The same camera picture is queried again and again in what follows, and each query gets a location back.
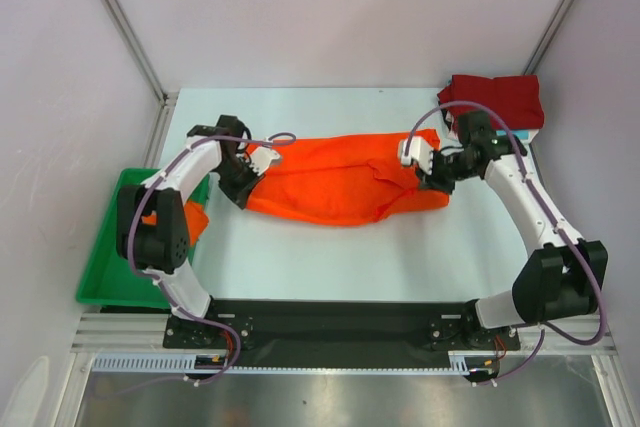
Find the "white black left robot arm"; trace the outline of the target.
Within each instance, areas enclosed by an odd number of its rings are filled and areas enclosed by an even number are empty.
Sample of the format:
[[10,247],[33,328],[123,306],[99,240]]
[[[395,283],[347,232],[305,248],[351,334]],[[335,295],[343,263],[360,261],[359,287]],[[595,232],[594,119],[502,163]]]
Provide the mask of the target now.
[[221,192],[244,209],[267,169],[264,162],[247,154],[250,145],[256,145],[259,153],[269,151],[269,145],[254,140],[238,117],[222,115],[214,126],[192,127],[184,147],[167,166],[117,192],[118,255],[133,275],[162,291],[175,316],[188,319],[185,332],[202,347],[219,339],[221,323],[208,314],[212,297],[188,258],[191,236],[186,204],[199,184],[214,173]]

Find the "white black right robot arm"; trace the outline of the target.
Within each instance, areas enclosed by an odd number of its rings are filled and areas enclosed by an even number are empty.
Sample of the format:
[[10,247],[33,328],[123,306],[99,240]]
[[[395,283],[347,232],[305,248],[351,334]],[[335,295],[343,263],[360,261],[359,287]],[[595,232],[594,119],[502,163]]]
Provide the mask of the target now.
[[471,103],[458,120],[459,150],[446,153],[415,130],[398,147],[423,190],[452,194],[479,178],[498,196],[524,243],[528,259],[510,290],[469,302],[463,340],[484,348],[498,329],[541,325],[581,346],[607,330],[602,286],[608,252],[568,222],[525,163],[526,149],[491,109]]

